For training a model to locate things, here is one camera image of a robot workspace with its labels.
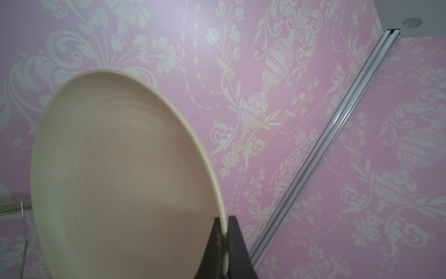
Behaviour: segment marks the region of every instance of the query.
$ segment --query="round ceiling fixture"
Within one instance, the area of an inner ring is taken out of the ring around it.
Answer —
[[[408,28],[416,28],[423,24],[423,20],[418,17],[410,17],[403,22],[403,25]]]

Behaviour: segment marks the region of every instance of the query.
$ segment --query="wallpaper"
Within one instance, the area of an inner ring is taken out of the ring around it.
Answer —
[[[0,5],[1,202],[30,198],[33,136],[61,84],[118,69],[157,88],[194,127],[248,248],[382,34],[371,0]],[[15,278],[20,220],[0,221],[16,228],[0,236],[0,278]],[[27,277],[49,276],[39,249],[29,250]]]
[[[444,278],[446,37],[392,50],[258,266],[260,278]]]

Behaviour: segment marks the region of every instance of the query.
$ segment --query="beige plate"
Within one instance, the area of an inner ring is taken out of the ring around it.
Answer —
[[[227,231],[191,126],[156,90],[114,71],[78,75],[51,99],[31,195],[54,278],[191,279],[214,217]]]

